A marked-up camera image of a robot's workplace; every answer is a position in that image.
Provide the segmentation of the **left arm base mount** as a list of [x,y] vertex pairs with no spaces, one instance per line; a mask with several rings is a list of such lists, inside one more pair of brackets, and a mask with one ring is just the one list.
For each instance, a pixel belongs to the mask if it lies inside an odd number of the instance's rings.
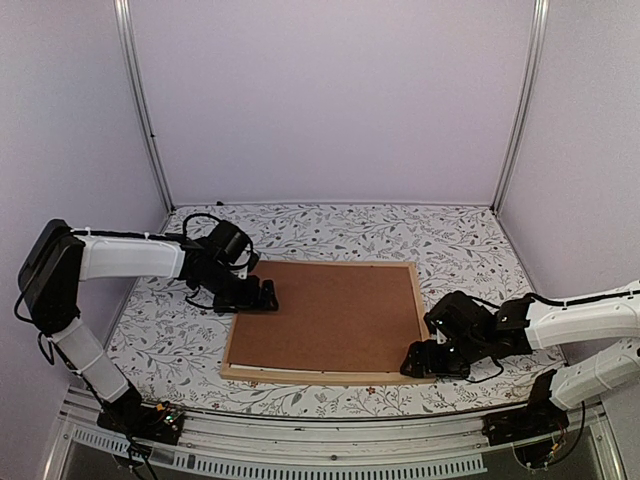
[[175,446],[180,439],[184,420],[182,408],[169,401],[147,405],[140,392],[130,384],[117,400],[103,401],[97,425],[134,439]]

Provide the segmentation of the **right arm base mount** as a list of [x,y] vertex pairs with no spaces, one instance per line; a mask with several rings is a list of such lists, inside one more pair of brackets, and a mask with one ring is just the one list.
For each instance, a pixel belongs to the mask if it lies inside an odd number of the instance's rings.
[[551,383],[556,370],[541,374],[533,383],[525,406],[482,418],[482,434],[490,446],[513,443],[554,432],[559,440],[546,441],[541,446],[525,447],[516,458],[525,467],[539,469],[549,466],[559,452],[569,426],[565,410],[551,402]]

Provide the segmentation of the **red forest landscape photo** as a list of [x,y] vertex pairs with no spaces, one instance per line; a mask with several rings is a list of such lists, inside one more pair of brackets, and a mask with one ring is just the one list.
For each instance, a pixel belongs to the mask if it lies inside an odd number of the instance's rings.
[[250,366],[250,365],[241,365],[241,364],[229,364],[229,368],[232,369],[242,369],[242,370],[251,370],[251,371],[261,371],[261,372],[279,372],[283,374],[309,374],[309,375],[364,375],[364,374],[395,374],[398,372],[362,372],[362,371],[331,371],[331,370],[303,370],[303,369],[287,369],[287,368],[275,368],[275,367],[266,367],[266,366]]

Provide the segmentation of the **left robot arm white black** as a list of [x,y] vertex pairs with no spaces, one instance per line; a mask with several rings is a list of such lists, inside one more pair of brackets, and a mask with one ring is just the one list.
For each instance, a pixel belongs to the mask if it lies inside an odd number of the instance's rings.
[[253,275],[260,256],[240,227],[212,216],[213,229],[194,238],[183,225],[153,234],[73,228],[52,219],[18,273],[15,317],[33,325],[128,434],[148,426],[136,387],[109,358],[107,332],[127,287],[140,278],[175,280],[213,296],[210,310],[275,312],[275,285]]

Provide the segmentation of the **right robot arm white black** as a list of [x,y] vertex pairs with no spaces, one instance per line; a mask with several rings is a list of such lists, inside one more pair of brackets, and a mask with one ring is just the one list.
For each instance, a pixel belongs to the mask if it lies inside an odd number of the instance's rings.
[[465,379],[472,364],[578,342],[610,339],[612,345],[569,367],[540,375],[517,427],[537,436],[556,409],[583,401],[639,377],[639,284],[568,299],[529,292],[500,305],[462,291],[439,300],[423,317],[432,339],[416,341],[400,366],[411,378]]

